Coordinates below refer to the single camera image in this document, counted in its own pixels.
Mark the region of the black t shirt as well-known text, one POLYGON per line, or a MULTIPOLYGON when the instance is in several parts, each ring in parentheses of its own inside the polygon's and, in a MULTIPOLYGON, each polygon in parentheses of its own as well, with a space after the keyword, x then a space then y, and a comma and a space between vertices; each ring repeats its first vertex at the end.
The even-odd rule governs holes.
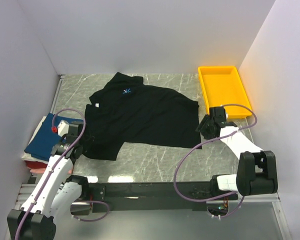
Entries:
POLYGON ((89 97, 83 155, 115 161, 124 143, 191 149, 201 142, 199 103, 174 89, 117 72, 89 97))

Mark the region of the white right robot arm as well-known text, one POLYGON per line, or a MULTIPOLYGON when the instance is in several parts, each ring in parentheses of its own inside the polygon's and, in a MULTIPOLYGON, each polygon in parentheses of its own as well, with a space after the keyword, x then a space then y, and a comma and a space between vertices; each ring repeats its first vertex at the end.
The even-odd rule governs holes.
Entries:
POLYGON ((237 192, 242 196, 275 194, 278 191, 275 154, 256 146, 241 128, 228 120, 225 107, 230 106, 250 111, 240 104, 211 107, 196 129, 207 142, 222 141, 238 158, 236 174, 212 177, 211 197, 220 200, 227 192, 237 192))

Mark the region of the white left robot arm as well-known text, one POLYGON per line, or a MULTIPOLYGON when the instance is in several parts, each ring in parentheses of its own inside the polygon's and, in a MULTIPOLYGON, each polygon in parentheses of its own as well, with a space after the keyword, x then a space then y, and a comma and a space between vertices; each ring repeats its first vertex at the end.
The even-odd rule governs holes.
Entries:
POLYGON ((13 240, 52 240, 56 235, 58 218, 71 209, 76 200, 90 195, 88 179, 70 175, 83 147, 79 137, 83 123, 68 124, 68 131, 52 148, 46 170, 20 209, 7 216, 8 230, 13 240))

